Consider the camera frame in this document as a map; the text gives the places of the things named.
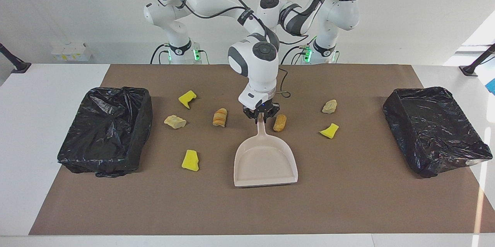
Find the dustpan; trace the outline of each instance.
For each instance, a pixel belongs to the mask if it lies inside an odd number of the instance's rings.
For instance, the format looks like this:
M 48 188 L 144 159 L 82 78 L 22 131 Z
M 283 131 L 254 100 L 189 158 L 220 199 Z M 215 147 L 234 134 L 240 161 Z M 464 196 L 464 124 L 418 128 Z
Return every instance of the dustpan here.
M 243 141 L 234 160 L 236 187 L 270 186 L 297 182 L 297 166 L 285 141 L 268 135 L 263 115 L 258 119 L 258 134 Z

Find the bread piece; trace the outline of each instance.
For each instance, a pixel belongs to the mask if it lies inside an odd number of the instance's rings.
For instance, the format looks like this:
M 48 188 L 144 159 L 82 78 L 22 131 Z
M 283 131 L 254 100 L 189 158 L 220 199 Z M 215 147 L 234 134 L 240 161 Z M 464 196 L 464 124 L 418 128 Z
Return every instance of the bread piece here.
M 168 116 L 163 123 L 170 125 L 173 129 L 179 129 L 180 127 L 184 127 L 187 121 L 176 115 L 171 115 Z
M 215 112 L 213 115 L 213 126 L 225 127 L 225 122 L 227 121 L 227 110 L 221 108 Z
M 287 117 L 285 115 L 278 115 L 273 125 L 273 130 L 275 132 L 280 132 L 285 128 L 285 122 L 287 122 Z

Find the brown mat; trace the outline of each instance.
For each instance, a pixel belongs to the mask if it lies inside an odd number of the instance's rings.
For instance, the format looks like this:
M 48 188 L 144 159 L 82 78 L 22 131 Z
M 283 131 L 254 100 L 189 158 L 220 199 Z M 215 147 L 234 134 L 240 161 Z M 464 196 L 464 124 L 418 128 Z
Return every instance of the brown mat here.
M 228 65 L 112 65 L 103 86 L 146 87 L 152 95 L 154 122 L 140 171 L 111 179 L 62 167 L 30 234 L 473 233 L 479 185 L 471 171 L 418 178 L 382 113 L 393 89 L 421 87 L 411 66 L 285 68 L 292 97 L 275 98 L 288 117 L 276 136 L 294 152 L 295 185 L 234 187 L 237 147 L 256 126 L 237 102 L 247 79 Z M 177 100 L 187 90 L 198 95 L 191 110 Z M 337 112 L 321 113 L 331 99 Z M 212 127 L 221 107 L 229 111 L 225 129 Z M 171 114 L 188 125 L 164 125 Z M 332 122 L 340 125 L 334 139 L 318 134 Z M 198 172 L 181 168 L 187 149 L 198 151 Z M 495 232 L 495 212 L 481 197 L 481 232 Z

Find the white table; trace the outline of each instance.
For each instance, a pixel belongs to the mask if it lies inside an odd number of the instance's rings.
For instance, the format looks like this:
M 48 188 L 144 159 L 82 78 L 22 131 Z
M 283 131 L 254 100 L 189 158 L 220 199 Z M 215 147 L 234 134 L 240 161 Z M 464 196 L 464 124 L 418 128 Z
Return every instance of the white table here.
M 84 94 L 109 65 L 33 64 L 0 87 L 0 246 L 363 246 L 493 247 L 495 233 L 271 236 L 28 236 L 60 168 L 58 153 Z M 425 87 L 450 90 L 495 150 L 495 96 L 456 67 L 413 66 Z M 495 203 L 495 162 L 472 166 Z

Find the plastic bag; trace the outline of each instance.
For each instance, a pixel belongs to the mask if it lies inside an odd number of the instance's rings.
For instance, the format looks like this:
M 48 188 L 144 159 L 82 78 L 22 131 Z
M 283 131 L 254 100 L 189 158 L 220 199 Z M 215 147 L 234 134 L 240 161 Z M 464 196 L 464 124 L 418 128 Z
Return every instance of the plastic bag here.
M 138 169 L 150 134 L 152 101 L 146 89 L 96 87 L 77 111 L 58 153 L 73 173 L 118 177 Z
M 394 90 L 383 111 L 407 163 L 424 178 L 492 158 L 443 87 Z

